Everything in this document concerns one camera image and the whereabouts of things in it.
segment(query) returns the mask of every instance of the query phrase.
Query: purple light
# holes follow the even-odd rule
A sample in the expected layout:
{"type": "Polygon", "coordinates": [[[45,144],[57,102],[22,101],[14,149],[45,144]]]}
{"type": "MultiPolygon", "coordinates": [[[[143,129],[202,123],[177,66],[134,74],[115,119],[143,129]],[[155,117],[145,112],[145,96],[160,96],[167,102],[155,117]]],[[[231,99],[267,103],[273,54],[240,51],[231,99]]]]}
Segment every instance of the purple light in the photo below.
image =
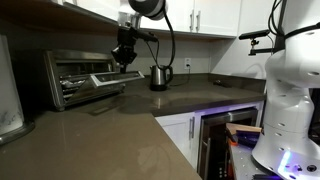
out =
{"type": "Polygon", "coordinates": [[[290,151],[286,151],[281,159],[280,162],[280,166],[278,168],[278,172],[282,175],[288,174],[286,172],[286,166],[288,165],[288,161],[291,157],[291,152],[290,151]]]}

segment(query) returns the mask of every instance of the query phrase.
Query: dishwasher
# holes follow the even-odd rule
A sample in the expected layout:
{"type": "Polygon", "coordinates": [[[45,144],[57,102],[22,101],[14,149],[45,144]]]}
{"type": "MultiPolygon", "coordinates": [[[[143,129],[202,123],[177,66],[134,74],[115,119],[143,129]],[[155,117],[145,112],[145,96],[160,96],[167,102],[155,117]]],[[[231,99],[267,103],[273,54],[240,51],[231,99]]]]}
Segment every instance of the dishwasher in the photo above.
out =
{"type": "Polygon", "coordinates": [[[203,180],[228,179],[226,123],[254,126],[258,110],[246,108],[201,118],[198,173],[203,180]]]}

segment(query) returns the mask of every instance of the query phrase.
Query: white cabinet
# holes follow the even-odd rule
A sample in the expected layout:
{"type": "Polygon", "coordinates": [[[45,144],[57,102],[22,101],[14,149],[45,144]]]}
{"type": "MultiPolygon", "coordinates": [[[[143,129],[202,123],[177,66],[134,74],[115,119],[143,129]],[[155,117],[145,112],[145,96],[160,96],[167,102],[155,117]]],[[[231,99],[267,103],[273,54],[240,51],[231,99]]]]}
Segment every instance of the white cabinet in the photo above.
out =
{"type": "MultiPolygon", "coordinates": [[[[237,36],[241,0],[168,0],[173,30],[218,36],[237,36]]],[[[164,19],[145,17],[141,28],[169,30],[164,19]]]]}
{"type": "Polygon", "coordinates": [[[51,0],[60,5],[76,8],[77,11],[84,14],[102,16],[114,21],[118,21],[120,0],[51,0]]]}
{"type": "Polygon", "coordinates": [[[195,31],[237,36],[241,0],[195,0],[195,31]]]}
{"type": "Polygon", "coordinates": [[[77,6],[91,12],[115,21],[118,20],[118,11],[120,8],[119,0],[76,0],[76,3],[77,6]]]}
{"type": "MultiPolygon", "coordinates": [[[[174,31],[190,31],[190,14],[194,7],[194,0],[167,0],[168,18],[174,31]]],[[[169,30],[165,18],[159,21],[153,21],[149,18],[142,17],[140,28],[169,30]]]]}
{"type": "Polygon", "coordinates": [[[186,157],[194,169],[197,167],[197,162],[192,163],[192,159],[198,157],[197,153],[192,150],[194,141],[194,113],[176,114],[170,116],[156,117],[156,120],[168,134],[174,144],[178,147],[181,153],[186,157]]]}

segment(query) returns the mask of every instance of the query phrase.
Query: cabinet handle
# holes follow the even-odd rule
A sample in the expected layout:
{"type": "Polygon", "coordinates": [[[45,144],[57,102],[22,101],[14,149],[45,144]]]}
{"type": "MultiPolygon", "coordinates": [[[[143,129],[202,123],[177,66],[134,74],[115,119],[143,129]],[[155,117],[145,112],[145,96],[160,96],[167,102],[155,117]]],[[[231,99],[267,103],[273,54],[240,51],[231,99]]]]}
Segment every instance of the cabinet handle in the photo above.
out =
{"type": "Polygon", "coordinates": [[[207,142],[207,153],[206,153],[206,163],[204,167],[204,179],[208,179],[208,169],[209,169],[209,158],[210,158],[210,147],[211,147],[211,138],[208,138],[207,142]]]}
{"type": "Polygon", "coordinates": [[[204,141],[202,141],[202,144],[205,146],[205,147],[208,147],[208,144],[204,141]]]}
{"type": "Polygon", "coordinates": [[[192,12],[191,12],[191,14],[190,14],[190,20],[191,20],[191,22],[190,22],[190,32],[192,32],[193,31],[193,23],[194,23],[194,10],[192,10],[192,12]]]}
{"type": "Polygon", "coordinates": [[[194,138],[194,117],[190,119],[189,139],[194,138]]]}
{"type": "Polygon", "coordinates": [[[196,30],[197,30],[197,32],[199,32],[199,30],[200,30],[201,11],[198,11],[198,15],[197,15],[196,17],[197,17],[197,27],[196,27],[196,30]]]}

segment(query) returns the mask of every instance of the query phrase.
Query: white robot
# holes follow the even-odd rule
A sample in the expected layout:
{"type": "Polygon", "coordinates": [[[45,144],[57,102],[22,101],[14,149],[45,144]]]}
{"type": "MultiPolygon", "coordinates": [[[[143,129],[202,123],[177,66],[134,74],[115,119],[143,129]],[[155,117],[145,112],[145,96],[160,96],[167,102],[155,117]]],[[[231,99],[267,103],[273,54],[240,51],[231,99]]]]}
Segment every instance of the white robot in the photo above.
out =
{"type": "Polygon", "coordinates": [[[282,28],[285,50],[266,63],[267,104],[253,158],[283,179],[320,180],[320,148],[308,138],[320,88],[320,1],[288,0],[282,28]]]}

